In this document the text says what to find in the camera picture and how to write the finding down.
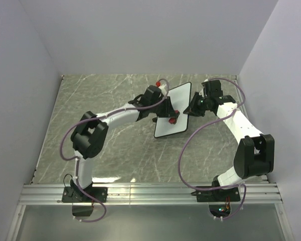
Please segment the red black whiteboard eraser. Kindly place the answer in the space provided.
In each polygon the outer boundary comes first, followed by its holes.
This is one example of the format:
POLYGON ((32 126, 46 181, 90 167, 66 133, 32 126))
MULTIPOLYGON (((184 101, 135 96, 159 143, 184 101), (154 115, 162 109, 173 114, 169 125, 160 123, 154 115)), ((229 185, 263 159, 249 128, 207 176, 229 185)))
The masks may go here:
POLYGON ((175 110, 175 114, 174 114, 173 117, 171 117, 169 119, 169 123, 172 124, 172 125, 175 125, 177 123, 179 115, 180 115, 180 112, 178 110, 175 110))

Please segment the white whiteboard black frame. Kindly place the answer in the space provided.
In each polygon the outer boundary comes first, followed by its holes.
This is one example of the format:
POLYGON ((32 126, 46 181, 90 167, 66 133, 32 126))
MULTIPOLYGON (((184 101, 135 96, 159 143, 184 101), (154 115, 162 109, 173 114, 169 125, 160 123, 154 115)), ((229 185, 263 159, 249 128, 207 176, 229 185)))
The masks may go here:
POLYGON ((169 123, 169 118, 157 118, 154 132, 155 138, 182 133, 188 129, 189 116, 183 114, 183 111, 189 106, 191 88, 191 82, 187 82, 169 91, 168 96, 171 98, 172 106, 174 110, 180 112, 180 115, 175 125, 169 123))

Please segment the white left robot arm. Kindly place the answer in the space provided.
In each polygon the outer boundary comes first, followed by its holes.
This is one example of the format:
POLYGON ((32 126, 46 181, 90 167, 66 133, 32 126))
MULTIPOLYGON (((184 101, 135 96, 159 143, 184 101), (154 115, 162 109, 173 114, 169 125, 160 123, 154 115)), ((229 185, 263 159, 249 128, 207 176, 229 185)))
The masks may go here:
POLYGON ((92 196, 92 174, 90 158, 97 156, 103 146, 107 133, 123 124, 137 122, 154 113, 158 118, 168 117, 170 124, 176 124, 180 112, 172 106, 171 98, 166 96, 165 87, 149 86, 145 93, 138 95, 123 107, 104 114, 86 112, 80 124, 71 135, 76 157, 75 177, 71 182, 73 195, 80 202, 92 196))

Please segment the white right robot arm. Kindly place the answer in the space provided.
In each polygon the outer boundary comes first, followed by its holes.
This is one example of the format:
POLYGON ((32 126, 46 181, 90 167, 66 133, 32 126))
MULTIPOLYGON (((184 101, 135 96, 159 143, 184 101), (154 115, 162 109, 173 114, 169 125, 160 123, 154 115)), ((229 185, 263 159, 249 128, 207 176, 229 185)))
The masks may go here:
POLYGON ((240 107, 230 95, 224 95, 218 78, 206 79, 203 90, 196 92, 184 113, 190 116, 204 116, 211 111, 216 120, 199 127, 203 128, 223 122, 238 143, 232 167, 216 177, 210 187, 193 187, 204 193, 211 191, 214 199, 221 201, 229 195, 229 189, 241 186, 248 178, 266 175, 274 169, 275 140, 271 134, 263 134, 242 113, 240 107))

